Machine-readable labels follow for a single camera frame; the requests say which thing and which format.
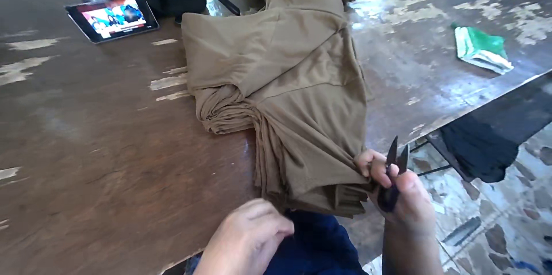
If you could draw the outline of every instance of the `green plastic bag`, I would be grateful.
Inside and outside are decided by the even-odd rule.
[[[504,51],[504,38],[489,36],[474,27],[462,27],[455,23],[457,55],[460,60],[505,74],[514,69]]]

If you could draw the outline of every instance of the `blue pants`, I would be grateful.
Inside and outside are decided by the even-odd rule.
[[[334,216],[286,211],[295,234],[286,237],[265,275],[366,275],[349,235]]]

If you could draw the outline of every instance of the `wooden table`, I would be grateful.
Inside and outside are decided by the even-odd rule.
[[[350,11],[374,95],[367,145],[380,151],[550,67],[548,39],[520,44],[519,26],[506,25],[515,23],[511,8],[538,1],[544,17],[551,0],[490,0],[501,4],[494,19],[453,8],[476,0],[413,1],[363,0]],[[185,66],[171,20],[95,46],[65,16],[62,5],[75,2],[0,0],[12,8],[0,16],[0,65],[36,64],[24,81],[0,86],[0,170],[17,171],[0,179],[0,273],[158,274],[201,250],[229,211],[256,196],[254,131],[209,134],[191,97],[170,99],[185,84],[150,87]],[[497,76],[457,60],[453,20],[505,36],[515,69]],[[37,39],[56,40],[6,44]]]

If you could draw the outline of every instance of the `stack of t-shirts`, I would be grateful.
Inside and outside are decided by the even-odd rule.
[[[254,183],[289,207],[363,213],[367,90],[341,0],[267,0],[250,16],[185,13],[188,90],[216,134],[254,127]]]

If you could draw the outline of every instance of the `thread snips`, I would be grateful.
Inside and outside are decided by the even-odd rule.
[[[390,213],[395,209],[398,195],[400,194],[395,184],[395,180],[391,177],[391,164],[398,166],[398,174],[401,175],[406,172],[406,166],[409,161],[410,146],[408,144],[405,145],[401,155],[397,157],[397,143],[398,136],[393,140],[393,143],[389,148],[389,152],[387,153],[387,161],[385,162],[385,174],[391,180],[392,185],[389,189],[380,187],[377,194],[377,205],[385,213]]]

